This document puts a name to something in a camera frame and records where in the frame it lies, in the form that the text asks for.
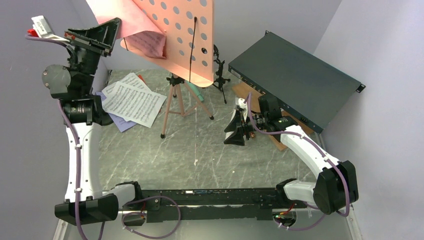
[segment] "purple paper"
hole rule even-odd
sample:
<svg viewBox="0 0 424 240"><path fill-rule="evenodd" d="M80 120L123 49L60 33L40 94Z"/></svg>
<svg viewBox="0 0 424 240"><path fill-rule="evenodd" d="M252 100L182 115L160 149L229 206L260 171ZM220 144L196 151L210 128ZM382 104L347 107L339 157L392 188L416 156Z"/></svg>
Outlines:
<svg viewBox="0 0 424 240"><path fill-rule="evenodd" d="M101 101L103 102L106 99L106 96L101 92L98 91L95 93L96 95L100 96ZM118 127L119 131L121 133L125 132L126 130L134 127L137 123L133 121L125 121L122 117L108 113L109 116L112 118L115 125Z"/></svg>

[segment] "white label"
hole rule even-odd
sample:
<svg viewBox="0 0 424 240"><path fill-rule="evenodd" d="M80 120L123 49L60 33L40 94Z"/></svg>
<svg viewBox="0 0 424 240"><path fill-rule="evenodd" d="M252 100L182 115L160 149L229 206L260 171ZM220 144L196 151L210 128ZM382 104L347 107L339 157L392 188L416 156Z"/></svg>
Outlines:
<svg viewBox="0 0 424 240"><path fill-rule="evenodd" d="M240 76L240 74L238 74L236 71L234 71L234 69L231 69L231 73L234 74L234 76L236 76L239 79L242 78L242 76Z"/></svg>

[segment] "pink paper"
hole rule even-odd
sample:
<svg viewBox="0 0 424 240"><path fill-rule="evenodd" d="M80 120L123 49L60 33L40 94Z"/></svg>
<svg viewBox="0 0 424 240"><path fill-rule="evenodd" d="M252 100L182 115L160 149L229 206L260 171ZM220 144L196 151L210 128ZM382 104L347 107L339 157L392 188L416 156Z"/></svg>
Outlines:
<svg viewBox="0 0 424 240"><path fill-rule="evenodd" d="M125 38L146 56L165 59L165 34L132 0L86 0L99 24L122 20L117 39Z"/></svg>

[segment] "gray marble surface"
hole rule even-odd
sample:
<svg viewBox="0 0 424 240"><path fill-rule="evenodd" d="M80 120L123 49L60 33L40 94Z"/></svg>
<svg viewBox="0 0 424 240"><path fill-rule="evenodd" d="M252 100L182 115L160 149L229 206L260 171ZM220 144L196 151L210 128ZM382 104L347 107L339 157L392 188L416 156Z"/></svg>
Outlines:
<svg viewBox="0 0 424 240"><path fill-rule="evenodd" d="M152 91L168 95L170 73L166 70L112 71L109 84L130 72L142 75ZM289 178L315 181L294 152L279 151L266 135L256 134L246 146L223 144L224 128L235 107L231 86L240 82L228 71L224 77L231 78L224 85L228 104L215 87L199 89L214 120L200 107L186 117L170 114L166 138L161 139L165 103L151 128L136 125L120 133L114 124L104 126L99 159L104 190L125 181L138 181L142 189L264 188ZM188 109L196 101L185 87L181 91ZM176 98L171 110L179 111Z"/></svg>

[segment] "black tripod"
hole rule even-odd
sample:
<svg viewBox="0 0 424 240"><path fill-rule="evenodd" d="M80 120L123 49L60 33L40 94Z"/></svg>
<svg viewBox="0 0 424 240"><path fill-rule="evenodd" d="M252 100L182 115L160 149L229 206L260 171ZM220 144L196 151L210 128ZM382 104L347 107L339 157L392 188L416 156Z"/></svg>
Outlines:
<svg viewBox="0 0 424 240"><path fill-rule="evenodd" d="M216 56L216 59L214 60L214 62L217 63L219 65L219 67L218 67L218 71L215 72L215 74L218 76L218 78L216 78L213 81L213 84L212 85L215 88L217 88L219 91L222 92L222 95L224 97L224 103L227 104L227 100L225 99L225 92L224 92L224 88L223 87L224 87L224 84L226 82L231 81L231 79L229 79L229 78L223 78L223 70L224 70L225 60L224 61L221 61L220 60L220 51L218 50L218 48L217 48L217 46L215 44L213 45L213 55Z"/></svg>

